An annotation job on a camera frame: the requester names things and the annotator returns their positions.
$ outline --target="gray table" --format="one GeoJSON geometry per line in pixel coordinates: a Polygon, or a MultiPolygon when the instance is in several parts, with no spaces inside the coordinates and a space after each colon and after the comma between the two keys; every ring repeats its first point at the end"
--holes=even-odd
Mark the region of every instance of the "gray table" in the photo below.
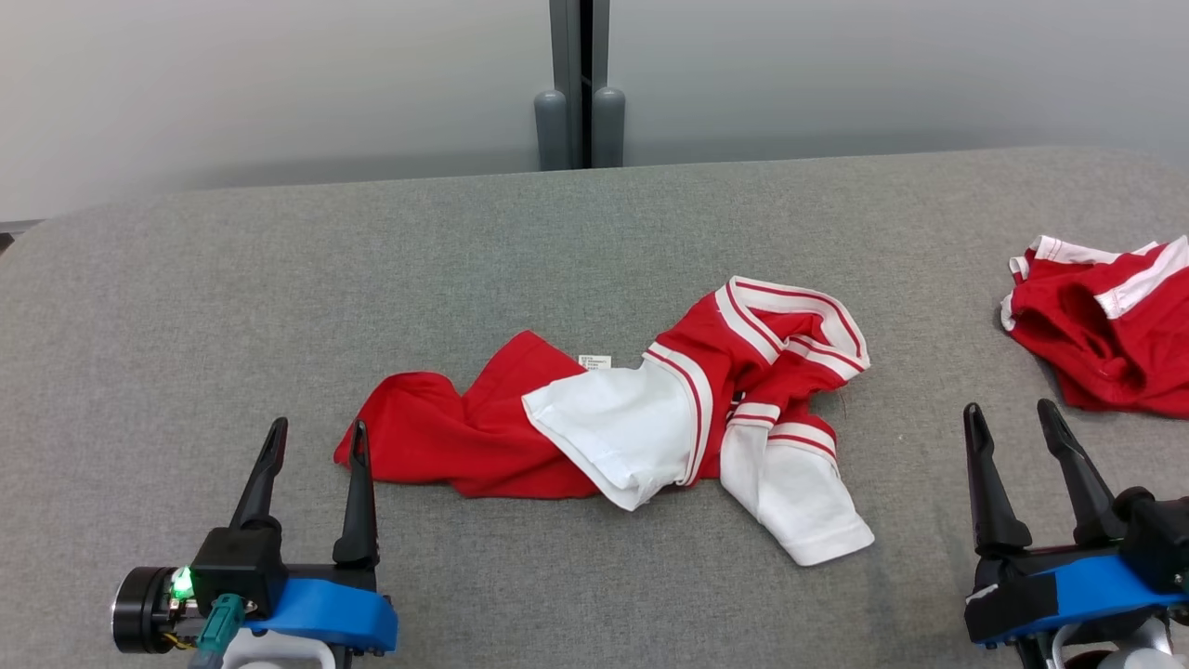
{"type": "MultiPolygon", "coordinates": [[[[1038,544],[1072,518],[996,324],[1011,254],[1189,223],[1189,177],[1027,149],[189,193],[38,225],[0,257],[0,665],[183,667],[118,655],[137,564],[224,524],[270,421],[291,422],[285,558],[329,557],[331,453],[385,375],[460,387],[511,334],[631,361],[732,273],[824,290],[873,368],[817,410],[873,548],[798,568],[717,482],[628,515],[602,499],[377,488],[395,658],[365,667],[1012,667],[962,623],[975,556],[960,415],[982,404],[1038,544]]],[[[1184,423],[1067,417],[1118,492],[1185,494],[1184,423]]]]}

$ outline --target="white stripe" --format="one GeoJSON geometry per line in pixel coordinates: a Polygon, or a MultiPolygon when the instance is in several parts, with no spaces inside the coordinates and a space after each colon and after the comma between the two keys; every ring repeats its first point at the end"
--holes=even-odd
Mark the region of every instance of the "white stripe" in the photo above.
{"type": "Polygon", "coordinates": [[[814,362],[817,365],[829,368],[835,374],[841,377],[843,381],[850,381],[855,377],[858,377],[860,372],[870,367],[870,364],[867,362],[866,360],[860,360],[853,356],[848,356],[842,352],[831,349],[830,347],[826,347],[825,345],[822,345],[820,342],[817,342],[811,337],[804,336],[804,334],[798,334],[797,337],[788,340],[788,342],[786,342],[785,345],[785,351],[797,354],[810,362],[814,362]],[[837,353],[838,355],[845,358],[847,360],[853,361],[855,365],[860,367],[860,370],[855,370],[854,367],[847,365],[845,362],[838,360],[835,356],[823,354],[819,351],[811,349],[810,348],[811,345],[816,349],[829,349],[831,352],[837,353]]]}
{"type": "Polygon", "coordinates": [[[765,405],[760,403],[743,403],[735,408],[735,414],[743,416],[762,416],[775,422],[780,418],[780,408],[776,405],[765,405]]]}
{"type": "Polygon", "coordinates": [[[1031,269],[1028,266],[1028,258],[1024,255],[1015,255],[1014,258],[1007,260],[1007,266],[1012,270],[1012,273],[1019,273],[1020,278],[1027,279],[1028,270],[1031,269]]]}
{"type": "MultiPolygon", "coordinates": [[[[1151,241],[1139,248],[1135,248],[1132,253],[1141,255],[1158,245],[1159,244],[1156,241],[1151,241]]],[[[1089,246],[1078,246],[1077,244],[1062,241],[1061,239],[1049,236],[1048,234],[1037,236],[1028,247],[1037,252],[1037,258],[1062,264],[1113,263],[1119,259],[1119,255],[1122,254],[1112,253],[1111,251],[1100,251],[1099,248],[1092,248],[1089,246]]]]}
{"type": "Polygon", "coordinates": [[[1181,236],[1160,251],[1152,266],[1135,272],[1127,280],[1095,295],[1094,298],[1106,311],[1107,317],[1120,317],[1151,295],[1160,283],[1187,266],[1189,266],[1189,238],[1181,236]]]}
{"type": "Polygon", "coordinates": [[[781,343],[780,337],[776,337],[776,333],[772,330],[768,324],[755,315],[751,310],[751,303],[748,301],[747,296],[743,294],[744,290],[736,284],[738,277],[732,276],[730,280],[726,282],[726,294],[735,297],[735,304],[738,307],[736,310],[743,316],[743,320],[754,327],[757,332],[763,334],[765,341],[769,345],[772,342],[781,343]]]}
{"type": "Polygon", "coordinates": [[[726,422],[728,428],[762,428],[765,431],[772,430],[772,422],[766,418],[731,418],[726,422]]]}
{"type": "Polygon", "coordinates": [[[773,428],[772,433],[768,434],[768,443],[774,447],[786,447],[798,449],[805,453],[813,454],[822,460],[830,463],[831,469],[833,469],[833,475],[838,474],[838,452],[830,435],[823,430],[819,430],[812,425],[805,425],[804,423],[781,423],[780,425],[773,428]],[[803,444],[800,442],[791,442],[788,440],[773,440],[781,435],[787,435],[791,437],[800,437],[803,440],[809,440],[810,442],[822,444],[830,449],[830,454],[823,452],[822,449],[816,449],[809,444],[803,444]]]}
{"type": "MultiPolygon", "coordinates": [[[[681,368],[682,372],[690,375],[690,379],[693,380],[693,389],[691,389],[691,391],[694,393],[694,396],[697,396],[698,402],[702,406],[702,416],[693,417],[694,421],[699,421],[700,418],[697,430],[698,443],[693,444],[690,459],[686,461],[685,476],[677,481],[679,486],[688,486],[691,482],[693,482],[693,479],[698,475],[698,469],[702,467],[702,457],[706,455],[706,440],[710,436],[710,417],[713,416],[715,414],[715,395],[713,391],[711,391],[710,389],[710,381],[706,380],[706,373],[702,371],[702,367],[698,366],[698,364],[694,362],[693,359],[684,354],[680,354],[678,352],[674,352],[673,349],[658,345],[656,342],[653,342],[653,346],[648,347],[648,351],[672,362],[673,365],[681,368]]],[[[678,374],[677,371],[669,371],[669,372],[677,375],[677,378],[681,381],[682,386],[688,387],[688,383],[682,375],[678,374]]]]}
{"type": "Polygon", "coordinates": [[[1015,318],[1012,317],[1012,292],[1008,292],[1004,297],[1004,301],[999,303],[999,321],[1004,323],[1004,329],[1008,332],[1015,327],[1015,318]]]}
{"type": "Polygon", "coordinates": [[[822,333],[825,334],[826,340],[829,340],[832,347],[842,352],[847,352],[850,356],[856,356],[860,353],[856,352],[856,349],[861,349],[862,356],[860,358],[866,359],[868,356],[867,341],[863,339],[863,332],[858,328],[858,323],[855,322],[855,318],[850,315],[847,307],[830,295],[810,288],[781,285],[779,283],[756,280],[743,276],[732,277],[729,285],[735,286],[735,298],[741,302],[741,305],[754,307],[775,313],[813,313],[820,315],[822,333]],[[740,280],[755,285],[762,285],[765,288],[772,288],[773,290],[786,290],[814,295],[819,298],[801,297],[795,295],[778,295],[775,292],[756,290],[744,285],[738,285],[740,280]],[[850,329],[855,333],[854,337],[851,337],[850,332],[847,330],[847,324],[850,324],[850,329]]]}
{"type": "Polygon", "coordinates": [[[829,433],[805,423],[781,423],[780,425],[773,428],[772,433],[768,434],[769,437],[776,437],[779,435],[801,437],[811,442],[817,442],[831,452],[837,453],[835,450],[836,444],[833,443],[833,437],[831,437],[829,433]]]}
{"type": "MultiPolygon", "coordinates": [[[[715,290],[715,302],[718,304],[718,313],[726,321],[726,326],[738,334],[740,337],[743,337],[748,345],[751,345],[751,348],[763,356],[763,360],[768,361],[768,365],[776,362],[776,356],[780,355],[780,352],[772,348],[772,345],[763,339],[762,334],[751,323],[743,320],[743,316],[731,304],[731,298],[728,294],[730,284],[715,290]]],[[[773,340],[776,342],[780,341],[775,336],[773,340]]]]}

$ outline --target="clothing label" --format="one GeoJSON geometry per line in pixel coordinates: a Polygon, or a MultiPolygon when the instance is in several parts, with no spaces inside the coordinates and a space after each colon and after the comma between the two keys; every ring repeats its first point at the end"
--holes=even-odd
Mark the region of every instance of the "clothing label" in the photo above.
{"type": "Polygon", "coordinates": [[[578,365],[586,370],[611,370],[611,356],[578,356],[578,365]]]}

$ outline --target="blue bracket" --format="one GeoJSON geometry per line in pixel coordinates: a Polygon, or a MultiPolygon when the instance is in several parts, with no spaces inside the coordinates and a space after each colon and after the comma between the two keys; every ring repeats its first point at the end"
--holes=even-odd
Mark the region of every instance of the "blue bracket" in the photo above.
{"type": "Polygon", "coordinates": [[[322,579],[289,579],[272,618],[244,626],[359,650],[396,650],[397,618],[388,600],[322,579]]]}
{"type": "Polygon", "coordinates": [[[1044,607],[1046,605],[1042,600],[1049,600],[1048,606],[1055,604],[1056,612],[1013,626],[1006,632],[976,639],[975,643],[1001,644],[1013,637],[1052,632],[1071,623],[1086,623],[1149,606],[1169,607],[1189,602],[1189,594],[1184,592],[1152,591],[1118,555],[1084,557],[1005,585],[1000,589],[1001,592],[990,591],[986,595],[975,597],[967,605],[968,611],[971,608],[1019,611],[1024,601],[1039,602],[1044,607]]]}

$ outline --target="gray wall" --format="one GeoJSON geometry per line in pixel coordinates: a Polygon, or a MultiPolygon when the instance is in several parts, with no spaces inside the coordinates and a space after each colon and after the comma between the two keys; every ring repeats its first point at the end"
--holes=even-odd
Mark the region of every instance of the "gray wall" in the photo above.
{"type": "Polygon", "coordinates": [[[536,169],[545,0],[0,0],[0,221],[536,169]]]}
{"type": "Polygon", "coordinates": [[[1182,0],[612,1],[627,164],[1074,143],[1189,165],[1182,0]]]}

